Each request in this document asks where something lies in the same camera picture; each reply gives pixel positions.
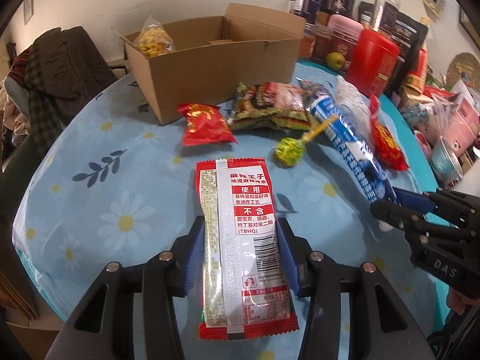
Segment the person's right hand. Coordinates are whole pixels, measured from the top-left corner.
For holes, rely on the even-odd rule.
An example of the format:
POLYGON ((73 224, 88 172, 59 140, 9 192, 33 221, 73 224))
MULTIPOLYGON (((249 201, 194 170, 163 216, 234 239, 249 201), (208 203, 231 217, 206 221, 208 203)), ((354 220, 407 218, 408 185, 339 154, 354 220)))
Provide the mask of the person's right hand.
POLYGON ((472 298, 466 297, 465 295, 461 294, 455 289, 450 288, 448 290, 446 303, 447 303, 447 306, 452 311, 455 311, 456 314, 462 315, 465 313, 465 309, 467 306, 479 305, 480 299, 479 298, 472 299, 472 298))

